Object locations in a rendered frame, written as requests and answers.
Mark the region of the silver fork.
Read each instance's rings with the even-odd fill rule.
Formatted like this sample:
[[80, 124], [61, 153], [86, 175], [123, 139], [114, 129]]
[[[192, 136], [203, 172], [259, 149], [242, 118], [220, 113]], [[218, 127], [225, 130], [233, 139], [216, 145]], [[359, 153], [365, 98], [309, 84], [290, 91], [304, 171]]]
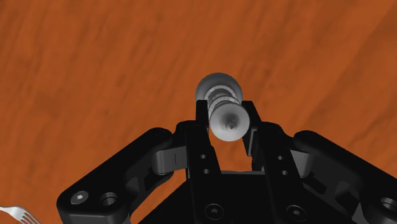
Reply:
[[0, 211], [9, 214], [11, 217], [23, 224], [41, 224], [30, 212], [20, 206], [0, 206]]

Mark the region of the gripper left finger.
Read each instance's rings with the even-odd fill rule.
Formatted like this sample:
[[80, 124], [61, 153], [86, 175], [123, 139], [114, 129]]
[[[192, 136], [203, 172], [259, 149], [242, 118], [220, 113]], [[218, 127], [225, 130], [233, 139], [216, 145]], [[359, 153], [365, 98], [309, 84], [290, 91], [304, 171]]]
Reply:
[[152, 128], [89, 172], [57, 199], [63, 224], [130, 224], [155, 188], [184, 169], [186, 181], [162, 203], [154, 224], [221, 224], [221, 174], [208, 135], [207, 101], [175, 132]]

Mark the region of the grey spool-shaped metal object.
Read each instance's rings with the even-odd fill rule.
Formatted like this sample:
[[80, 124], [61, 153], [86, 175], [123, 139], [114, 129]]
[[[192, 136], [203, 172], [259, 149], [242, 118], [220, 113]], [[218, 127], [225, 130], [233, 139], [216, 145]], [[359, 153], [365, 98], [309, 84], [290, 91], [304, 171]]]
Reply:
[[195, 100], [207, 102], [209, 128], [218, 139], [236, 141], [248, 131], [250, 118], [242, 106], [242, 89], [232, 76], [212, 73], [202, 78], [195, 90]]

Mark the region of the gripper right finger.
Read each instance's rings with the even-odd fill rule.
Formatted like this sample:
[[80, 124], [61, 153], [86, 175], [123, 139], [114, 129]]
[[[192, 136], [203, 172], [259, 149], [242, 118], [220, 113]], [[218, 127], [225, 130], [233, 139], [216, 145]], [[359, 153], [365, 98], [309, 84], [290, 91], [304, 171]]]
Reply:
[[288, 136], [251, 101], [243, 137], [265, 174], [274, 224], [397, 224], [397, 179], [309, 130]]

